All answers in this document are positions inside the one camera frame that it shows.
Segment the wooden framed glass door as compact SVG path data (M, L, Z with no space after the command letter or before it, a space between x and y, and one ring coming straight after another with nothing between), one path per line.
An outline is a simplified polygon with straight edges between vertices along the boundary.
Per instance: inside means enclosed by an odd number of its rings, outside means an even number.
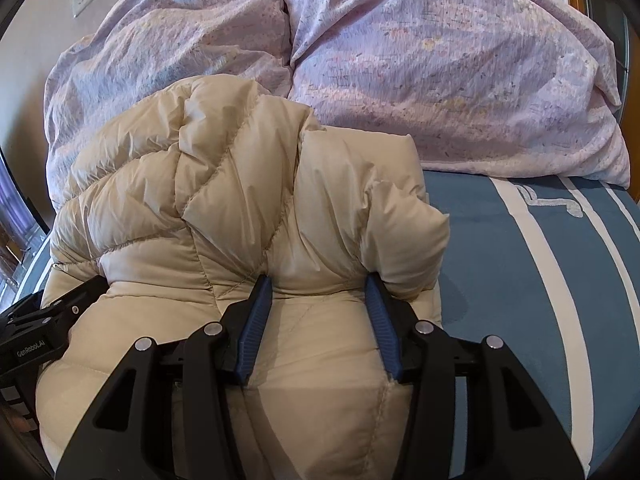
M568 0L613 41L622 107L615 116L630 133L639 125L639 0Z

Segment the lilac floral duvet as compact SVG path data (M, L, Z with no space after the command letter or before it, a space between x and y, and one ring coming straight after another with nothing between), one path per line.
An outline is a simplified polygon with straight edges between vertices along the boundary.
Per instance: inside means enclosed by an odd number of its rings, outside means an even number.
M213 74L408 134L429 170L631 180L614 44L563 0L118 0L44 84L52 203L109 120Z

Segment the beige quilted down jacket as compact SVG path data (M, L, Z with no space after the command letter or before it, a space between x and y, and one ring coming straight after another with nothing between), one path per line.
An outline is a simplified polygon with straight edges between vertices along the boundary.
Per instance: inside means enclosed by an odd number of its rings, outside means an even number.
M247 475L392 476L411 390L384 370L364 283L377 273L439 322L450 235L411 138L321 125L254 81L189 78L94 132L57 200L44 300L96 275L108 289L38 379L52 465L138 338L186 338L266 274L255 368L229 394Z

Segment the blue white striped bed sheet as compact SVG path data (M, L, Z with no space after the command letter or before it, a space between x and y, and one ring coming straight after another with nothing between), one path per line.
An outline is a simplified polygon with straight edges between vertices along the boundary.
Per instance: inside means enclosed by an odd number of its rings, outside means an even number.
M447 479L637 478L638 205L585 178L422 174L450 229L437 279L442 318L422 318L454 338ZM132 344L54 478L177 479L190 336Z

